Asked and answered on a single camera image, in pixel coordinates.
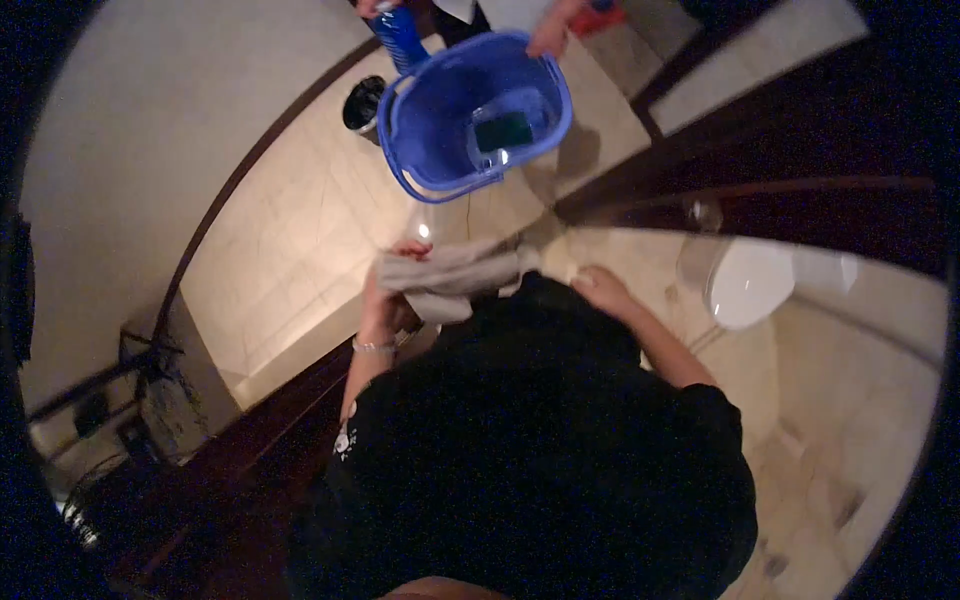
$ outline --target gray cloth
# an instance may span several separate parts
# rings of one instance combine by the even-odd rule
[[[451,244],[434,248],[422,262],[381,255],[377,282],[382,289],[402,292],[425,322],[458,323],[473,314],[471,296],[516,285],[539,262],[537,251],[527,246],[493,240]]]

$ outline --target silver bracelet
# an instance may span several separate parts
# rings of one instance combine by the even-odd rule
[[[376,354],[393,354],[396,352],[396,344],[361,344],[357,342],[357,336],[353,336],[353,351]]]

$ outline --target toilet seat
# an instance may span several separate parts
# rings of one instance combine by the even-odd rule
[[[766,318],[793,293],[793,253],[783,245],[736,239],[710,273],[704,300],[726,329]]]

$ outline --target toilet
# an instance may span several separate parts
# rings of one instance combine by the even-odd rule
[[[798,285],[847,294],[857,260],[768,240],[693,237],[681,250],[677,272],[681,282],[703,290],[717,324],[744,329],[769,317]]]

